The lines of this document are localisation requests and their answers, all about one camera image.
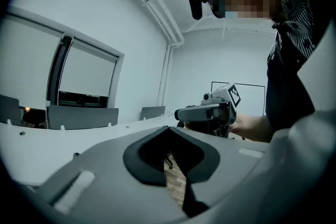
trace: gray chair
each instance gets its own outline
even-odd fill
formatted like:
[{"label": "gray chair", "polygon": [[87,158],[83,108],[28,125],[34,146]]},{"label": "gray chair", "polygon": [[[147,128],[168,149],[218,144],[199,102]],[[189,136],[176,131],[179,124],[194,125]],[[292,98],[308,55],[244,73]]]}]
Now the gray chair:
[{"label": "gray chair", "polygon": [[51,105],[48,109],[49,128],[60,130],[91,129],[117,125],[119,109],[80,108]]},{"label": "gray chair", "polygon": [[144,118],[148,120],[164,115],[165,109],[166,109],[165,106],[150,106],[142,108],[140,114],[140,121],[142,121]]},{"label": "gray chair", "polygon": [[7,123],[11,120],[12,125],[21,126],[19,100],[0,94],[0,122]]}]

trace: person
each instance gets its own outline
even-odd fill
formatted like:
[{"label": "person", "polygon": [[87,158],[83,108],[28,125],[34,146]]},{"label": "person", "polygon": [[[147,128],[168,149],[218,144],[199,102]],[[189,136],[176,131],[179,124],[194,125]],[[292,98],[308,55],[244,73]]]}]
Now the person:
[{"label": "person", "polygon": [[297,76],[314,52],[329,22],[323,12],[325,0],[207,0],[213,14],[224,18],[266,18],[277,30],[267,59],[266,115],[238,113],[229,131],[254,141],[270,142],[275,131],[290,128],[314,112],[313,104]]}]

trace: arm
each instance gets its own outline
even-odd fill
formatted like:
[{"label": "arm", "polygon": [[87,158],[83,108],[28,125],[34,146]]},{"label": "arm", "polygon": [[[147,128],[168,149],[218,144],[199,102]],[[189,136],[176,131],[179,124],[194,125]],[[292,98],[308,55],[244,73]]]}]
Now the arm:
[{"label": "arm", "polygon": [[238,113],[234,124],[229,126],[229,132],[244,138],[269,143],[273,137],[274,130],[269,123],[267,116],[248,116]]}]

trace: roller blind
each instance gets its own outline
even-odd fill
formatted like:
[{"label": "roller blind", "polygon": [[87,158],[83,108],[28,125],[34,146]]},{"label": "roller blind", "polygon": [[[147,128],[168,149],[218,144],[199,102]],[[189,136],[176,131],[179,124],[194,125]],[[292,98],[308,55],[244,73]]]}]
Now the roller blind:
[{"label": "roller blind", "polygon": [[117,57],[74,40],[66,58],[60,91],[108,97]]},{"label": "roller blind", "polygon": [[0,94],[46,109],[50,68],[62,33],[6,16],[0,28]]}]

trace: dark vest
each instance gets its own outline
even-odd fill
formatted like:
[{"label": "dark vest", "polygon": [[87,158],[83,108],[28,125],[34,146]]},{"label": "dark vest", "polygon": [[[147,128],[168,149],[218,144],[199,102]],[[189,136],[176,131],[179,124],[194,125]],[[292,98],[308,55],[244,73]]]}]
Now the dark vest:
[{"label": "dark vest", "polygon": [[273,60],[268,61],[266,114],[275,131],[290,128],[298,119],[314,112],[314,106],[297,72],[306,58],[286,35],[287,25],[277,26]]}]

